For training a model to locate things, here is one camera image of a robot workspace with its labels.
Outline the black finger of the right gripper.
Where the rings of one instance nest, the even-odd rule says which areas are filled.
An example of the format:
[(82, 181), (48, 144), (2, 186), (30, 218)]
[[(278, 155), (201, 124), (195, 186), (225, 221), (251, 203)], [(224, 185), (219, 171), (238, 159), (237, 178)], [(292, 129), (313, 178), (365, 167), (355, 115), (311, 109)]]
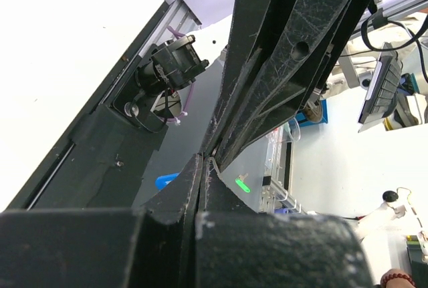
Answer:
[(262, 108), (253, 102), (256, 77), (286, 26), (296, 0), (235, 0), (220, 94), (201, 145), (212, 154), (240, 141)]
[(286, 26), (271, 56), (256, 77), (251, 100), (261, 101), (257, 116), (245, 126), (244, 138), (228, 141), (228, 148), (213, 154), (219, 169), (226, 169), (250, 144), (292, 118), (307, 100), (325, 65), (332, 65), (333, 55), (347, 36), (338, 30), (351, 17), (352, 0), (296, 0)]

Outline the blue key tag with keys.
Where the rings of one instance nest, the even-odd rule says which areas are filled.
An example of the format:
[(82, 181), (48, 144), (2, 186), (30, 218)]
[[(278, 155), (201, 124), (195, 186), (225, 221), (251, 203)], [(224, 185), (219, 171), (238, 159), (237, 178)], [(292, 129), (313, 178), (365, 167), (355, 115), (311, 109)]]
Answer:
[[(215, 157), (215, 155), (214, 155), (214, 154), (212, 155), (212, 157), (213, 157), (213, 160), (214, 160), (214, 162), (215, 162), (215, 164), (216, 164), (216, 168), (215, 168), (215, 170), (217, 171), (218, 177), (219, 177), (220, 181), (221, 181), (223, 184), (225, 184), (225, 183), (224, 183), (224, 180), (223, 180), (223, 179), (222, 179), (222, 177), (221, 177), (221, 171), (219, 170), (218, 162), (216, 161), (216, 159), (217, 159), (217, 158)], [(180, 173), (179, 173), (179, 172), (177, 172), (177, 173), (173, 173), (173, 174), (166, 174), (166, 175), (159, 176), (159, 177), (155, 180), (154, 184), (155, 184), (155, 186), (156, 186), (156, 188), (157, 188), (158, 190), (162, 190), (162, 189), (164, 189), (168, 184), (170, 184), (172, 181), (176, 180), (176, 179), (179, 177), (179, 175), (180, 175)]]

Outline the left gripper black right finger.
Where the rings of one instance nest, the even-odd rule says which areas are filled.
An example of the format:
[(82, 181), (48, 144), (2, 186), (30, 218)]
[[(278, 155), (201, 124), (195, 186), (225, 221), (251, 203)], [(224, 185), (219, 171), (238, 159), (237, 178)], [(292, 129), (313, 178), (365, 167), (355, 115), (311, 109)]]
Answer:
[(371, 287), (350, 225), (330, 215), (251, 210), (203, 164), (195, 217), (197, 287)]

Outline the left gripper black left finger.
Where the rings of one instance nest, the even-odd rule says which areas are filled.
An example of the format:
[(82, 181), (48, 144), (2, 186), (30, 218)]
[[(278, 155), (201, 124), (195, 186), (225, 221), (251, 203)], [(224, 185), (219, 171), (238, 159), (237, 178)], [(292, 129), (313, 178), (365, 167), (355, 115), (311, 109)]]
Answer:
[(140, 208), (3, 212), (1, 286), (182, 286), (202, 169), (192, 156)]

